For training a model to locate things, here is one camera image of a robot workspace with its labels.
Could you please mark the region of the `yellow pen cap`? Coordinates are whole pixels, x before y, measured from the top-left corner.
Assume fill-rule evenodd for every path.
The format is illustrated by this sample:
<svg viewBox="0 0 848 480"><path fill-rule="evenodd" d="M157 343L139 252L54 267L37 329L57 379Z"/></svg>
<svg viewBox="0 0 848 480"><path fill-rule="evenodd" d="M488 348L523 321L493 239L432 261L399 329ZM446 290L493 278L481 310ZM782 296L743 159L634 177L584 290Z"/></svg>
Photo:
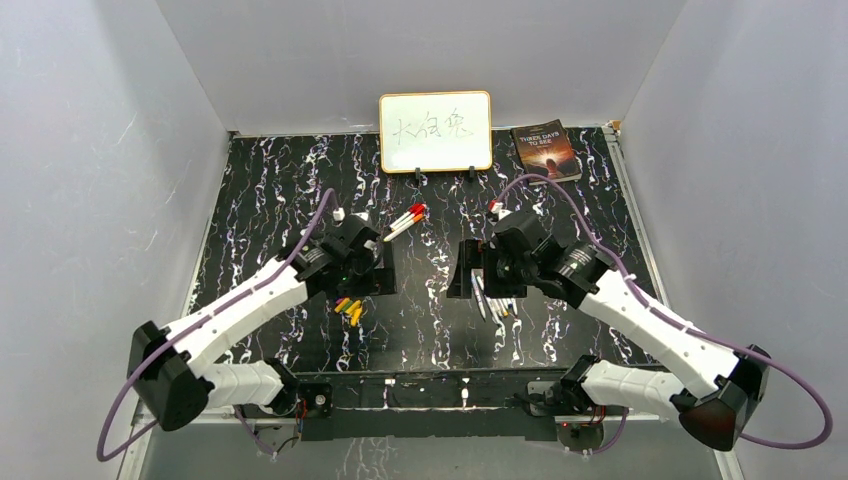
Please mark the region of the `yellow pen cap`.
<svg viewBox="0 0 848 480"><path fill-rule="evenodd" d="M351 315L351 318L350 318L350 325L352 327L357 327L357 326L360 325L360 320L361 320L363 311L364 311L363 308L358 308L357 310L355 310L353 312L353 314Z"/></svg>
<svg viewBox="0 0 848 480"><path fill-rule="evenodd" d="M344 309L344 313L346 315L353 315L361 308L361 305L362 302L360 300L356 300Z"/></svg>

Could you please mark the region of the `orange cap marker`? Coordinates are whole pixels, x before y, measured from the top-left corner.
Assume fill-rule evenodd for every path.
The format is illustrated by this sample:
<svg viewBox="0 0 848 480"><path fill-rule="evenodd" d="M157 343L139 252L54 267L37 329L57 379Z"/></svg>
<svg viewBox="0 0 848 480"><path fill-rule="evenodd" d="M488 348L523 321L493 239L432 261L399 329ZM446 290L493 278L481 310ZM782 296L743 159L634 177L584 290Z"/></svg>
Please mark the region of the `orange cap marker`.
<svg viewBox="0 0 848 480"><path fill-rule="evenodd" d="M411 217L410 219L408 219L408 220L407 220L407 221L405 221L404 223L400 224L400 225L399 225L397 228L395 228L395 229L394 229L391 233L389 233L389 234L388 234L388 235L387 235L387 236L383 239L383 241L384 241L384 242L391 242L391 241L393 241L395 238L397 238L397 237L398 237L400 234L402 234L404 231L406 231L406 230L410 229L410 228L411 228L412 226L414 226L416 223L418 223L419 221L421 221L421 220L423 219L423 217L424 217L424 214L418 214L418 215L416 215L416 216L414 216L414 217Z"/></svg>
<svg viewBox="0 0 848 480"><path fill-rule="evenodd" d="M502 311L499 303L491 298L486 298L486 303L489 307L493 320L497 323L501 323Z"/></svg>

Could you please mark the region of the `red cap marker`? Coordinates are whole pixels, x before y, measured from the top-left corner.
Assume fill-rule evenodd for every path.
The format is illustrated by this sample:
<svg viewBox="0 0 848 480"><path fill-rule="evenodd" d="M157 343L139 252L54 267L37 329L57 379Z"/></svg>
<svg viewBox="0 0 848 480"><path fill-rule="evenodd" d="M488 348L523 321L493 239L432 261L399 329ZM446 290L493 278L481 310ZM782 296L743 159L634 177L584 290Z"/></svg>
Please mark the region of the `red cap marker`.
<svg viewBox="0 0 848 480"><path fill-rule="evenodd" d="M404 213L399 219L394 221L389 228L394 231L398 229L402 224L407 221L413 219L416 215L422 213L426 209L426 205L423 203L413 204L406 213Z"/></svg>

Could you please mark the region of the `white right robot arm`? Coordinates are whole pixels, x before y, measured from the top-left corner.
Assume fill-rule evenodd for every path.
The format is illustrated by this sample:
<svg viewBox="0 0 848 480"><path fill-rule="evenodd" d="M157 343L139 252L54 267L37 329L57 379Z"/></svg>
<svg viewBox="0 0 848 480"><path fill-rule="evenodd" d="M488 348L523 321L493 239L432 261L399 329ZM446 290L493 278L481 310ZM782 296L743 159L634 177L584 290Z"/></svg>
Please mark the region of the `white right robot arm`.
<svg viewBox="0 0 848 480"><path fill-rule="evenodd" d="M462 240L448 297L470 297L475 270L483 274L486 296L523 298L533 287L612 327L663 367L624 367L584 355L544 392L519 395L533 413L627 407L675 419L702 444L729 451L763 398L765 351L751 346L739 353L705 339L634 285L606 248L567 242L535 214L508 214L490 239Z"/></svg>

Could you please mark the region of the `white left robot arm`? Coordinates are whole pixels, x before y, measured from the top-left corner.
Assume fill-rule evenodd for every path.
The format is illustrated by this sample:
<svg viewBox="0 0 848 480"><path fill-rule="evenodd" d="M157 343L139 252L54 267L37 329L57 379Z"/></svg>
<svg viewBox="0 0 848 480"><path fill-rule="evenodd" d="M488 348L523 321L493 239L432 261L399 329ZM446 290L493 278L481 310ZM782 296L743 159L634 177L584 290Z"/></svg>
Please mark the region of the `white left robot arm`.
<svg viewBox="0 0 848 480"><path fill-rule="evenodd" d="M253 276L197 312L132 338L128 378L155 422L175 431L208 408L255 405L291 414L305 389L274 358L223 364L235 343L286 310L324 294L345 297L397 291L393 247L359 215L318 234L295 236Z"/></svg>

